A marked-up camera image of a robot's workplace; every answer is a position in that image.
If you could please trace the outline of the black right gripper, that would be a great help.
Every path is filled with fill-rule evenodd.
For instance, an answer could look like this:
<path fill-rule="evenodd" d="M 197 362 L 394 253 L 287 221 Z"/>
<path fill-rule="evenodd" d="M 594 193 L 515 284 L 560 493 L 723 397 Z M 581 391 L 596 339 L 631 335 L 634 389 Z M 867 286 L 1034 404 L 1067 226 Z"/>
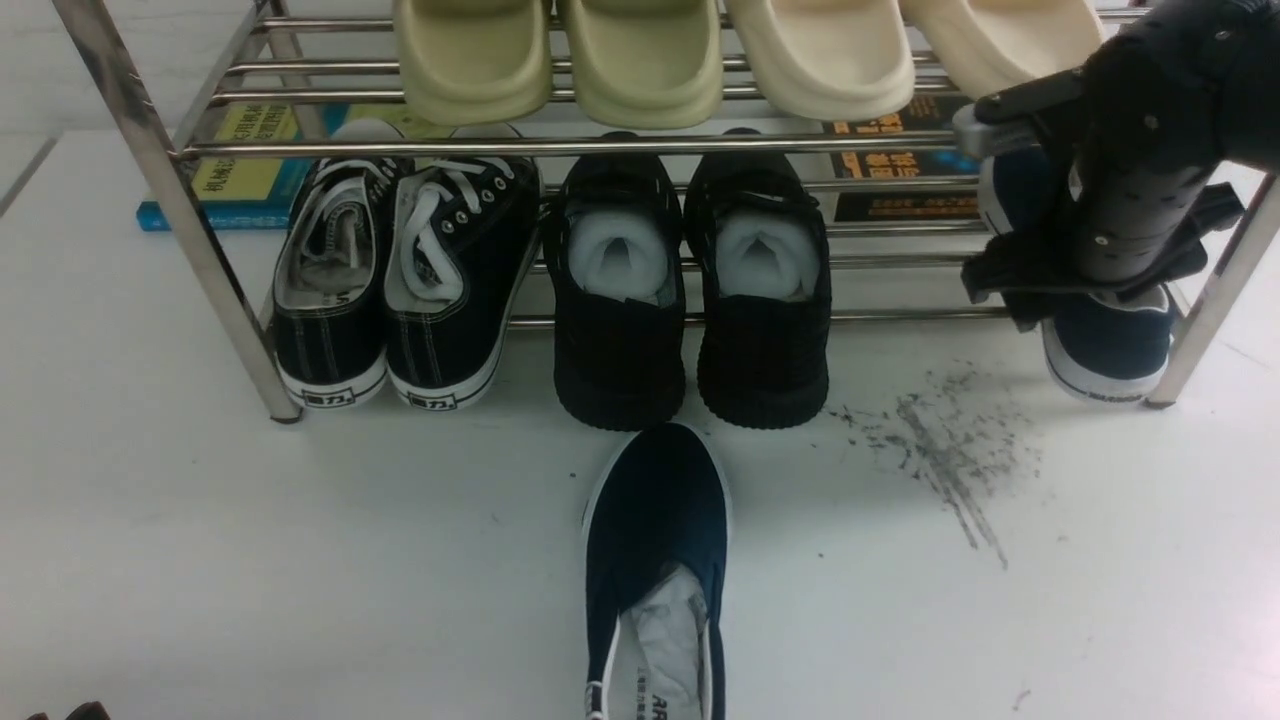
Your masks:
<path fill-rule="evenodd" d="M 1076 68 L 983 97 L 954 127 L 960 147 L 983 158 L 1032 145 L 1050 156 L 1048 213 L 1028 231 L 995 234 L 963 266 L 970 300 L 1002 296 L 1021 331 L 1053 315 L 1062 296 L 1130 300 L 1203 270 L 1204 237 L 1244 211 L 1235 191 L 1211 181 L 1242 155 L 1239 74 Z"/>

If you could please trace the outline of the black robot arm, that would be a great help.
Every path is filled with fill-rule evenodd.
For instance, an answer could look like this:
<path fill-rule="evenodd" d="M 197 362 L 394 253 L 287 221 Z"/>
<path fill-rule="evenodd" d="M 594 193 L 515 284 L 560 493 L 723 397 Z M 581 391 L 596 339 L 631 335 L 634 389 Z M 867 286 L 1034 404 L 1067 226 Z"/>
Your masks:
<path fill-rule="evenodd" d="M 1275 1 L 1166 1 L 1082 67 L 963 108 L 961 151 L 1059 164 L 1048 208 L 963 264 L 970 301 L 998 295 L 1029 331 L 1066 296 L 1128 301 L 1201 272 L 1203 237 L 1244 211 L 1217 167 L 1277 172 L 1277 35 Z"/>

